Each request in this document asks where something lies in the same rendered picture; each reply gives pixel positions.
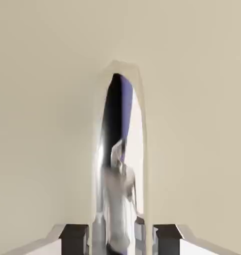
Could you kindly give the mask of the beige cabinet door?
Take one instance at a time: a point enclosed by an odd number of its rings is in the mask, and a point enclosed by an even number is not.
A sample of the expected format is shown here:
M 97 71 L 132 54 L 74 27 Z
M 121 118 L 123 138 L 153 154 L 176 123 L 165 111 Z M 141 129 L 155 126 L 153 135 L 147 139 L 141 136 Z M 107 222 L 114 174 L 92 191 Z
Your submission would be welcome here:
M 0 0 L 0 255 L 89 223 L 112 60 L 141 74 L 147 224 L 241 255 L 241 0 Z

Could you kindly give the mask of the curved shiny metal handle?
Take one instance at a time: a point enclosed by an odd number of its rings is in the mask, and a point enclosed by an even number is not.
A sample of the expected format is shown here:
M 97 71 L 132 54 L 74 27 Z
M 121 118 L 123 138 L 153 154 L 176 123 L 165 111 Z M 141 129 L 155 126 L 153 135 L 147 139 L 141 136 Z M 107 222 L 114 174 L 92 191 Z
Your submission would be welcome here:
M 96 78 L 91 255 L 151 255 L 145 98 L 137 65 L 114 60 Z

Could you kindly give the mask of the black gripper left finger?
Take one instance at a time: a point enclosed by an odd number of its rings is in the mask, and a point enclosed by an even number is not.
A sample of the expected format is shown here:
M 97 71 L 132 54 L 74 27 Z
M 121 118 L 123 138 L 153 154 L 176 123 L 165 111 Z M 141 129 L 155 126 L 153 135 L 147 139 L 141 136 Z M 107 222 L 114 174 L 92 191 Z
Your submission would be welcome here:
M 89 255 L 87 224 L 56 224 L 48 235 L 4 255 Z

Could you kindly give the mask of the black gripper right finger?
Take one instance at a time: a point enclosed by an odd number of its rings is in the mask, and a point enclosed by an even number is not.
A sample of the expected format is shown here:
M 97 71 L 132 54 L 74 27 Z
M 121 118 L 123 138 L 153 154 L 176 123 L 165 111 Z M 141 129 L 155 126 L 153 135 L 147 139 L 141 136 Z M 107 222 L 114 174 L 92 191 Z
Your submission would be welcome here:
M 187 225 L 157 224 L 152 255 L 233 255 L 233 251 L 197 238 Z

